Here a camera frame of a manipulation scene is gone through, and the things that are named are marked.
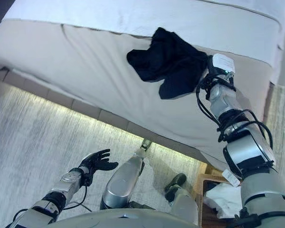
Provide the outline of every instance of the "bed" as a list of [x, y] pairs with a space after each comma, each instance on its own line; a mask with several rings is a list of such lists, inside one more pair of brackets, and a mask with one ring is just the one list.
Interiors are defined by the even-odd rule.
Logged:
[[129, 123], [142, 127], [143, 137], [173, 149], [175, 142], [177, 151], [223, 170], [225, 145], [195, 94], [161, 100], [162, 81], [143, 82], [126, 54], [147, 49], [164, 27], [209, 55], [227, 55], [235, 61], [239, 102], [262, 119], [285, 18], [248, 7], [227, 0], [16, 0], [0, 24], [0, 69], [118, 116], [124, 130], [136, 132]]

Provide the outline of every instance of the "sticker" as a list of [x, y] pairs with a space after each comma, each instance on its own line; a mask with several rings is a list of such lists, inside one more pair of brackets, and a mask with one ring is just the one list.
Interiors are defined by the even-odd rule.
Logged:
[[233, 187], [237, 187], [241, 183], [229, 170], [224, 170], [222, 176], [225, 177]]
[[214, 67], [218, 67], [218, 68], [226, 70], [228, 72], [231, 72], [231, 71], [233, 73], [236, 72], [233, 59], [231, 59], [225, 55], [215, 54], [212, 57], [212, 64]]

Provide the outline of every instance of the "fabric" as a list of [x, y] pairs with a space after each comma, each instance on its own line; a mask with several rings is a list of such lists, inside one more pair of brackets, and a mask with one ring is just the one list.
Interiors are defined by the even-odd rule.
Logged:
[[163, 28], [155, 31], [148, 50], [132, 50], [127, 59], [142, 81], [165, 78], [159, 90], [161, 99], [193, 92], [207, 66], [205, 52]]
[[234, 218], [242, 209], [241, 186], [233, 187], [231, 184], [220, 183], [205, 193], [203, 202], [218, 211], [218, 218]]
[[[195, 147], [211, 164], [225, 170], [225, 143], [218, 143], [217, 127], [201, 113], [195, 94], [162, 100], [158, 95], [162, 82], [142, 81], [127, 62], [129, 51], [147, 50], [150, 43], [150, 38], [127, 34], [5, 20], [0, 24], [0, 65], [158, 135]], [[237, 98], [243, 108], [252, 109], [262, 119], [271, 67], [252, 58], [195, 47], [208, 55], [221, 53], [234, 60]], [[209, 108], [205, 94], [202, 91], [200, 98]]]
[[45, 21], [143, 37], [151, 37], [163, 27], [194, 46], [255, 58], [271, 66], [275, 64], [281, 32], [274, 19], [201, 0], [16, 0], [4, 19]]

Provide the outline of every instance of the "wire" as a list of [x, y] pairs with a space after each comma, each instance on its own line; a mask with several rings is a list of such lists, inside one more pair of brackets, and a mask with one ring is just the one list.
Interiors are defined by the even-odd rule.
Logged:
[[235, 228], [235, 227], [253, 227], [260, 226], [262, 224], [261, 220], [276, 217], [276, 216], [284, 216], [285, 217], [285, 211], [272, 211], [267, 212], [261, 215], [252, 214], [246, 218], [241, 218], [239, 220], [234, 221], [233, 223], [226, 226], [226, 228]]
[[[260, 122], [260, 121], [257, 119], [256, 115], [255, 115], [250, 109], [244, 109], [244, 110], [241, 111], [239, 114], [237, 114], [236, 116], [234, 116], [231, 120], [229, 120], [229, 121], [225, 124], [225, 128], [224, 128], [224, 129], [220, 129], [220, 131], [221, 131], [220, 137], [223, 136], [222, 134], [224, 133], [224, 131], [225, 131], [227, 128], [229, 128], [231, 125], [233, 125], [233, 124], [234, 124], [234, 121], [235, 121], [238, 117], [240, 117], [244, 112], [249, 112], [249, 113], [252, 115], [252, 117], [254, 118], [255, 121]], [[258, 127], [259, 127], [259, 129], [260, 129], [260, 132], [261, 132], [262, 136], [265, 138], [265, 134], [264, 134], [263, 129], [261, 128], [260, 125], [258, 125]]]
[[202, 79], [200, 81], [200, 83], [197, 85], [196, 88], [196, 98], [197, 98], [197, 102], [198, 102], [198, 106], [199, 109], [213, 122], [215, 122], [218, 126], [219, 126], [219, 122], [216, 120], [216, 118], [212, 115], [212, 113], [205, 107], [205, 105], [202, 103], [202, 101], [200, 100], [200, 88], [201, 85], [204, 83], [205, 79]]
[[82, 200], [80, 203], [78, 203], [77, 205], [75, 205], [75, 206], [71, 206], [71, 207], [69, 207], [69, 208], [64, 208], [63, 210], [73, 209], [73, 208], [76, 208], [76, 207], [78, 207], [78, 206], [82, 205], [82, 204], [83, 204], [83, 202], [84, 202], [84, 201], [85, 201], [85, 199], [86, 199], [86, 194], [87, 194], [87, 186], [85, 185], [85, 196], [84, 196], [83, 200]]
[[85, 209], [87, 209], [88, 211], [90, 211], [90, 212], [92, 212], [92, 210], [90, 209], [90, 208], [88, 208], [86, 205], [84, 205], [84, 204], [80, 204], [82, 207], [84, 207]]
[[272, 149], [273, 148], [273, 139], [272, 139], [271, 132], [270, 132], [269, 128], [264, 123], [259, 122], [259, 121], [251, 121], [251, 122], [248, 122], [248, 123], [245, 123], [245, 124], [241, 125], [237, 129], [235, 129], [228, 137], [234, 136], [236, 133], [238, 133], [244, 127], [247, 127], [247, 126], [249, 126], [251, 124], [257, 124], [259, 126], [262, 126], [266, 130], [266, 132], [268, 134], [268, 137], [269, 137], [270, 148]]
[[15, 216], [14, 216], [14, 218], [13, 218], [13, 222], [16, 220], [18, 214], [20, 214], [21, 212], [27, 211], [27, 210], [28, 210], [28, 209], [21, 209], [21, 210], [19, 210], [19, 211], [15, 214]]
[[[233, 81], [230, 81], [230, 83], [226, 82], [224, 79], [220, 78], [220, 77], [217, 77], [217, 76], [210, 76], [210, 75], [207, 75], [206, 77], [204, 77], [200, 83], [197, 85], [197, 88], [196, 88], [196, 98], [197, 98], [197, 103], [198, 103], [198, 106], [199, 106], [199, 109], [210, 119], [212, 120], [213, 122], [215, 122], [219, 128], [218, 130], [221, 132], [218, 140], [219, 142], [221, 140], [227, 140], [227, 138], [230, 138], [231, 136], [234, 136], [236, 133], [238, 133], [240, 130], [242, 130], [244, 127], [247, 127], [251, 124], [256, 124], [258, 125], [259, 127], [259, 130], [262, 134], [262, 136], [265, 138], [266, 140], [266, 137], [265, 137], [265, 134], [264, 134], [264, 131], [263, 129], [266, 130], [267, 132], [267, 135], [269, 137], [269, 143], [270, 143], [270, 148], [273, 149], [273, 139], [272, 139], [272, 135], [271, 135], [271, 132], [270, 130], [268, 129], [268, 127], [263, 124], [262, 122], [258, 121], [256, 115], [249, 109], [245, 109], [243, 111], [241, 111], [239, 114], [237, 114], [236, 116], [234, 116], [231, 120], [229, 120], [226, 124], [225, 124], [225, 128], [224, 129], [220, 129], [220, 123], [219, 121], [213, 116], [213, 114], [205, 107], [205, 105], [202, 103], [202, 101], [200, 100], [200, 89], [202, 88], [203, 86], [203, 89], [206, 90], [206, 93], [207, 95], [210, 94], [211, 92], [211, 88], [215, 85], [213, 84], [213, 79], [217, 79], [217, 82], [230, 88], [230, 89], [233, 89], [234, 91], [236, 91], [235, 87], [233, 86]], [[227, 136], [226, 134], [224, 134], [225, 130], [230, 127], [231, 125], [234, 124], [234, 121], [240, 117], [244, 112], [249, 112], [254, 121], [250, 121], [248, 123], [245, 123], [244, 125], [241, 125], [240, 127], [238, 127], [235, 131], [233, 131], [229, 136]]]

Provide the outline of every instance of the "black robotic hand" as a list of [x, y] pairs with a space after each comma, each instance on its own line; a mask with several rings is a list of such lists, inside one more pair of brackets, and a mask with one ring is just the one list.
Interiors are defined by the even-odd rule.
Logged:
[[90, 186], [92, 184], [93, 174], [96, 170], [109, 171], [118, 166], [118, 162], [109, 162], [109, 158], [106, 158], [110, 156], [109, 151], [110, 149], [106, 149], [92, 153], [81, 161], [78, 167], [86, 167], [89, 170], [88, 173], [83, 174], [82, 185]]

